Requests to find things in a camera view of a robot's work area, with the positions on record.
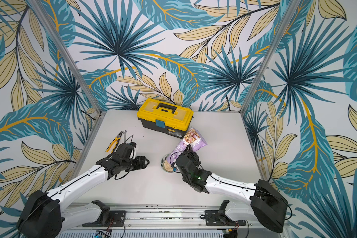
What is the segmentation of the yellow black pliers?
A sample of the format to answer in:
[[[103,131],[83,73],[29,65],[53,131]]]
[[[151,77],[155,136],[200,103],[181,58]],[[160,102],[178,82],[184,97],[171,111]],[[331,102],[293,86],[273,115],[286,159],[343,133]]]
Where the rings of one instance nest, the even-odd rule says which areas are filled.
[[[119,132],[118,135],[110,142],[109,146],[106,149],[106,153],[109,153],[110,151],[114,151],[123,135],[123,132]]]

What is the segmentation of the purple oats bag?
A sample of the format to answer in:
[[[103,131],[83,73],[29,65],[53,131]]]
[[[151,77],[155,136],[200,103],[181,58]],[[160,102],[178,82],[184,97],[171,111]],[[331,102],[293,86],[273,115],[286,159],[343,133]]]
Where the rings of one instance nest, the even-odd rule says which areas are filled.
[[[207,146],[207,142],[197,129],[190,128],[172,153],[167,157],[167,161],[170,164],[173,164],[179,155],[185,151],[188,145],[190,145],[192,150],[195,152],[202,147]]]

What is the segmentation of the aluminium rail frame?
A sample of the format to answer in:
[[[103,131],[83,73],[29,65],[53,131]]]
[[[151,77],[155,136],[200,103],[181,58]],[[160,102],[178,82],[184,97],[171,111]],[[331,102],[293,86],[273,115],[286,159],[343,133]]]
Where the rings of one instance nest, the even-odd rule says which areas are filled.
[[[237,232],[238,238],[293,238],[288,223],[283,232],[274,233],[253,220],[252,209],[244,204],[231,203],[238,212],[248,212],[238,225],[210,226],[201,219],[207,210],[218,211],[219,206],[136,205],[111,204],[112,210],[123,210],[124,224],[110,229],[111,238],[223,238],[230,237],[227,229]]]

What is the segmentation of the oats in bowl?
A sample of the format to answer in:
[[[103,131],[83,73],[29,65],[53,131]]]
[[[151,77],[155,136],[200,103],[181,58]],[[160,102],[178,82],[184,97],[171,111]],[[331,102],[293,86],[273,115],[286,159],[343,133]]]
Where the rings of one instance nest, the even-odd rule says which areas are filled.
[[[163,170],[168,172],[168,173],[173,173],[174,172],[174,167],[172,167],[172,165],[168,161],[165,160],[163,162]]]

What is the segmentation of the yellow black toolbox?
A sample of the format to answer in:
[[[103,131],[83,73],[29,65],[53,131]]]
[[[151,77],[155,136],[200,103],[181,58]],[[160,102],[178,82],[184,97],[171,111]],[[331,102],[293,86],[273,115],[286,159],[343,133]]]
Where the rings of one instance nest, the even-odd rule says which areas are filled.
[[[189,108],[149,98],[138,110],[137,117],[144,128],[183,139],[193,114]]]

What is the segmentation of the green leaf pattern bowl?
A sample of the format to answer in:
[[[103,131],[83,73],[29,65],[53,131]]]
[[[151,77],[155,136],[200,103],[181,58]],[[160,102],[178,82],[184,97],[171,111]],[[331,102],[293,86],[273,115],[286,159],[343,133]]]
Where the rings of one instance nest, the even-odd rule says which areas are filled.
[[[176,160],[172,154],[165,155],[161,160],[161,168],[168,173],[180,173],[176,166]]]

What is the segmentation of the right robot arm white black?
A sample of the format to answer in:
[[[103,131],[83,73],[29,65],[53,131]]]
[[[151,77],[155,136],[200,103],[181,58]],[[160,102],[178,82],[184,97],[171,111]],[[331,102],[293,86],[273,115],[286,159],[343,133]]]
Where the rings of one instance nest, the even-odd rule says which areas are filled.
[[[262,179],[257,183],[239,182],[207,171],[190,145],[179,152],[173,165],[195,191],[227,197],[217,214],[221,222],[258,221],[268,230],[282,233],[290,206],[269,182]]]

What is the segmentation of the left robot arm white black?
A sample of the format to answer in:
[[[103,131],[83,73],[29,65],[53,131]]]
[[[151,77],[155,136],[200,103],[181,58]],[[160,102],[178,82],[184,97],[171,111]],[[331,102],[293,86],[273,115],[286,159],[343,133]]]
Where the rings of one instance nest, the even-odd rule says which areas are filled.
[[[69,206],[92,188],[120,172],[147,168],[150,161],[136,154],[136,143],[122,143],[118,148],[83,174],[49,191],[32,193],[16,224],[27,238],[55,238],[61,232],[84,224],[109,226],[113,223],[110,207],[100,200],[70,209]]]

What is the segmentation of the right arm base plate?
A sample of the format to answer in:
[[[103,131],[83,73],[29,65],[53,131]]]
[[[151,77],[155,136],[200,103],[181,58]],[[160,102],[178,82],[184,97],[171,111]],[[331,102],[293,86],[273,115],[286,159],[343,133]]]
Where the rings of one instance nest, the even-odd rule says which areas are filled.
[[[206,226],[208,227],[227,227],[227,226],[246,226],[246,220],[233,221],[228,218],[223,212],[219,210],[205,210],[203,214],[200,215],[202,220],[205,220]]]

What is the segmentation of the silver wrench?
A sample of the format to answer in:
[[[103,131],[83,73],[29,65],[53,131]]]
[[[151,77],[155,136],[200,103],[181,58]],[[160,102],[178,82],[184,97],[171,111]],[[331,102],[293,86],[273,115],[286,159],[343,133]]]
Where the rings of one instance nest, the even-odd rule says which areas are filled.
[[[123,137],[124,137],[124,143],[126,143],[127,140],[127,130],[123,131]]]

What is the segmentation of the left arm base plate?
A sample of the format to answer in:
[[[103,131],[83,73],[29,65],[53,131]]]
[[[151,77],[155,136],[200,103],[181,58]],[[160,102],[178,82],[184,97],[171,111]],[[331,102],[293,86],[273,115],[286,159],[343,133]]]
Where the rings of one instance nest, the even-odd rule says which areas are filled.
[[[85,223],[82,227],[99,228],[99,227],[122,227],[126,218],[125,210],[110,210],[100,215],[97,221]]]

